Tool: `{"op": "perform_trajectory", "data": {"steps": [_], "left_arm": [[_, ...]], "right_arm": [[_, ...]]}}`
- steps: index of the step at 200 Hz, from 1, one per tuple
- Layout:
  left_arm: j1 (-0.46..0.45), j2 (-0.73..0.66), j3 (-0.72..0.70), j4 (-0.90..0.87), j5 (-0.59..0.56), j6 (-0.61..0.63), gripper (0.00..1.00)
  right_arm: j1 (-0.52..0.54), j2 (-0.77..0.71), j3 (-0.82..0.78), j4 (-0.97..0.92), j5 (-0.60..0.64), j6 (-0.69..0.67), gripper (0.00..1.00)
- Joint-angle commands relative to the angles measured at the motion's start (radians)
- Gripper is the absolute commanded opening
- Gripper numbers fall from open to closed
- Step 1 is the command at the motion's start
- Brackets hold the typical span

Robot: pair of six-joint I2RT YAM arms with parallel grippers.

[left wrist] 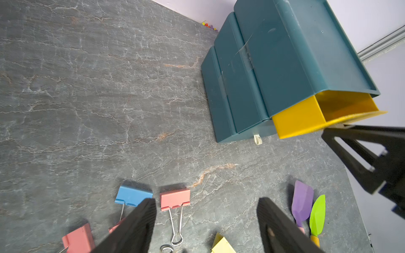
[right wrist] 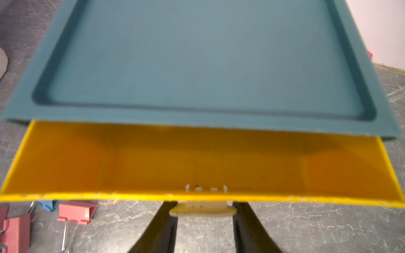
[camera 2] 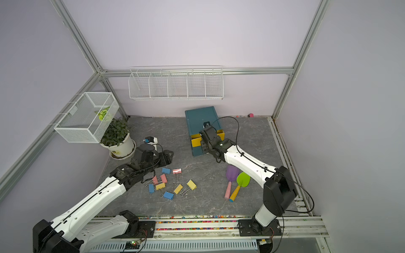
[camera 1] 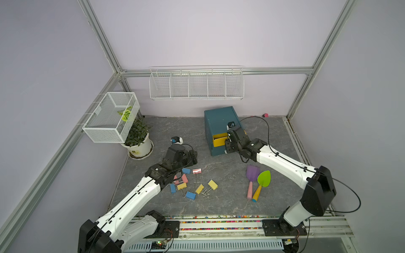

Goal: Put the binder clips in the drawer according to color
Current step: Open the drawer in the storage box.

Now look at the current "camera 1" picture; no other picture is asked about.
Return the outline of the yellow top drawer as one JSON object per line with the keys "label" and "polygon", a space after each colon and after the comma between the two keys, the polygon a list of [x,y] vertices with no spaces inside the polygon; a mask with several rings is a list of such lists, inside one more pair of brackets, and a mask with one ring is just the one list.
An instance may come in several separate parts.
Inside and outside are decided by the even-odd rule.
{"label": "yellow top drawer", "polygon": [[225,141],[228,139],[228,133],[220,133],[213,135],[213,147],[222,147],[225,145]]}

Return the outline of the pink binder clip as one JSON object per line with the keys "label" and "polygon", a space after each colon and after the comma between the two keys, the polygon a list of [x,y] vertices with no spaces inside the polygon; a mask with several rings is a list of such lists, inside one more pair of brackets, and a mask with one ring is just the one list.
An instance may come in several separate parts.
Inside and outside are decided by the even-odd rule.
{"label": "pink binder clip", "polygon": [[192,172],[193,172],[194,175],[201,174],[201,173],[202,173],[202,169],[201,169],[201,168],[193,169]]}
{"label": "pink binder clip", "polygon": [[178,184],[180,184],[178,177],[174,176],[174,185],[178,185]]}
{"label": "pink binder clip", "polygon": [[187,182],[188,182],[188,178],[187,178],[187,175],[186,175],[186,174],[183,174],[183,175],[181,176],[181,181],[182,181],[183,183],[187,183]]}

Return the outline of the yellow binder clip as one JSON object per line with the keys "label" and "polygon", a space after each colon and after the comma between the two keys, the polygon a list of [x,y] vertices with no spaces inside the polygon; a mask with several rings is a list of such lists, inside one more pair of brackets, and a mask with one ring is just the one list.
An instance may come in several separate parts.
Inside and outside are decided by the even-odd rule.
{"label": "yellow binder clip", "polygon": [[177,186],[177,190],[181,190],[181,189],[185,189],[187,188],[187,184],[186,183],[181,183]]}
{"label": "yellow binder clip", "polygon": [[210,191],[216,190],[218,188],[218,184],[214,180],[210,180],[208,182],[209,188],[203,192],[203,195],[207,195]]}
{"label": "yellow binder clip", "polygon": [[197,187],[195,193],[199,195],[199,194],[202,193],[202,190],[203,190],[203,189],[204,189],[204,185],[203,185],[203,184],[200,184],[200,185]]}

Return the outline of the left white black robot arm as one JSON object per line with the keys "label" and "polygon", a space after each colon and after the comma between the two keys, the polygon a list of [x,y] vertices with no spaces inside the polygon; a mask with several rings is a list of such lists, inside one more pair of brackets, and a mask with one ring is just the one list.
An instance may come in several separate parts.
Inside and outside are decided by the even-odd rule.
{"label": "left white black robot arm", "polygon": [[156,211],[148,212],[140,221],[134,216],[184,168],[196,165],[198,153],[183,144],[172,144],[161,163],[148,168],[134,189],[114,208],[97,221],[87,220],[79,231],[79,253],[122,253],[139,240],[161,234],[165,218]]}

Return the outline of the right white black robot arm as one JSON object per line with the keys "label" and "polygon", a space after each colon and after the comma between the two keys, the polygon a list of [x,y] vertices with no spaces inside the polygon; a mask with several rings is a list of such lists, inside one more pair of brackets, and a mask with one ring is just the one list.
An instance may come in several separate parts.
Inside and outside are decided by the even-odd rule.
{"label": "right white black robot arm", "polygon": [[267,236],[295,236],[303,221],[323,216],[336,196],[330,170],[300,163],[276,151],[265,141],[250,140],[245,130],[234,126],[227,131],[225,147],[228,153],[237,152],[241,157],[268,166],[296,183],[304,190],[301,199],[289,206],[278,220],[263,221]]}

